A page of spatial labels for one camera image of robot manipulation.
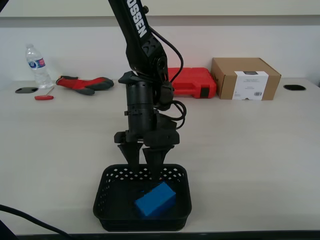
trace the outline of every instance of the mesh basket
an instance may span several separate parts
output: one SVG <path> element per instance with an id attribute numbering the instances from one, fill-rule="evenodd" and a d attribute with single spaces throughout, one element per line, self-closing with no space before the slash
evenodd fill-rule
<path id="1" fill-rule="evenodd" d="M 161 216 L 143 218 L 135 200 L 165 181 L 176 193 L 175 205 Z M 127 164 L 104 170 L 96 194 L 93 213 L 109 232 L 178 231 L 191 213 L 192 205 L 186 170 L 176 164 L 164 164 L 160 178 L 152 179 L 146 164 L 133 173 Z"/>

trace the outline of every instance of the red screwdriver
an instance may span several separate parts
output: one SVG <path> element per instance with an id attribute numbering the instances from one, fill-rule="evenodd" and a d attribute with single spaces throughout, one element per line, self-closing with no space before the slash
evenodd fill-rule
<path id="1" fill-rule="evenodd" d="M 35 96 L 34 99 L 38 101 L 45 101 L 45 100 L 52 100 L 54 99 L 54 96 L 49 95 L 55 87 L 53 87 L 46 95 L 41 95 L 41 96 Z"/>

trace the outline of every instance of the blue block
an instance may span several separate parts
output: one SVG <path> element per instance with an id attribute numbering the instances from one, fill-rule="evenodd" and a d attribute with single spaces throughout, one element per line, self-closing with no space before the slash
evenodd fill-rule
<path id="1" fill-rule="evenodd" d="M 135 201 L 135 205 L 145 217 L 156 217 L 176 203 L 176 193 L 165 183 Z"/>

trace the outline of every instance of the red tool case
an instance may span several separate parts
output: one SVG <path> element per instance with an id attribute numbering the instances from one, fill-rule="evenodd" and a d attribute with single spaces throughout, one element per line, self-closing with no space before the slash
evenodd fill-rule
<path id="1" fill-rule="evenodd" d="M 169 79 L 179 68 L 169 68 Z M 183 68 L 173 81 L 175 95 L 191 95 L 196 99 L 211 99 L 216 95 L 217 84 L 208 69 L 204 67 Z"/>

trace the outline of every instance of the brown box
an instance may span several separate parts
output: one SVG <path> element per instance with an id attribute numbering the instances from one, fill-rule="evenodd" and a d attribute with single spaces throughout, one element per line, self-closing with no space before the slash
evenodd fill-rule
<path id="1" fill-rule="evenodd" d="M 268 74 L 262 100 L 273 100 L 278 88 L 281 74 L 261 58 L 216 57 L 212 59 L 211 74 L 217 83 L 217 94 L 220 99 L 233 99 L 238 75 L 236 71 Z"/>

